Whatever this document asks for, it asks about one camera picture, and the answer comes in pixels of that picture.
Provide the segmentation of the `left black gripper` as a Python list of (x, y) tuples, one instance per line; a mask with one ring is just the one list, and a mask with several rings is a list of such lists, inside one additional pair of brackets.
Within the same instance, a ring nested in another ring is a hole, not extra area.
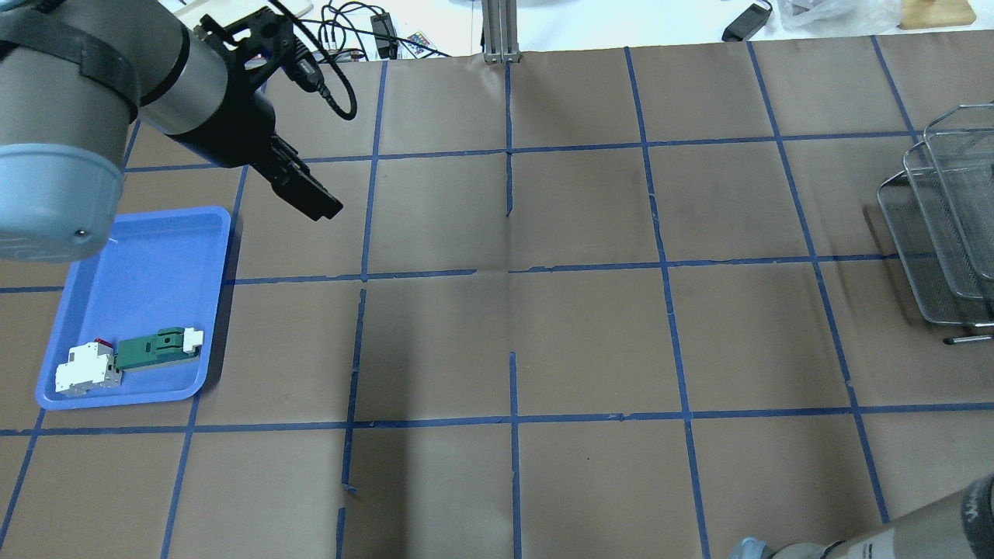
[(167, 92), (167, 137), (224, 168), (249, 165), (274, 194), (310, 220), (331, 220), (343, 204), (276, 133), (276, 110), (259, 91), (294, 66), (294, 24), (274, 12), (253, 12), (227, 27), (209, 15), (187, 32), (181, 74)]

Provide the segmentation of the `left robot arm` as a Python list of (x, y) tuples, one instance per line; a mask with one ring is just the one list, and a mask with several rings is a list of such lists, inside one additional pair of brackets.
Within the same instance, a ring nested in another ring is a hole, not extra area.
[(223, 168), (251, 166), (312, 220), (343, 208), (276, 132), (263, 82), (283, 71), (344, 120), (302, 22), (278, 1), (188, 27), (157, 1), (4, 1), (1, 252), (75, 262), (103, 250), (136, 120)]

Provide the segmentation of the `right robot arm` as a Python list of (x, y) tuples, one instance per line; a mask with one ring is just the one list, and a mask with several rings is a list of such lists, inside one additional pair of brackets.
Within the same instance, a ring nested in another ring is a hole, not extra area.
[(992, 558), (993, 475), (877, 529), (831, 544), (793, 543), (780, 549), (748, 537), (730, 558)]

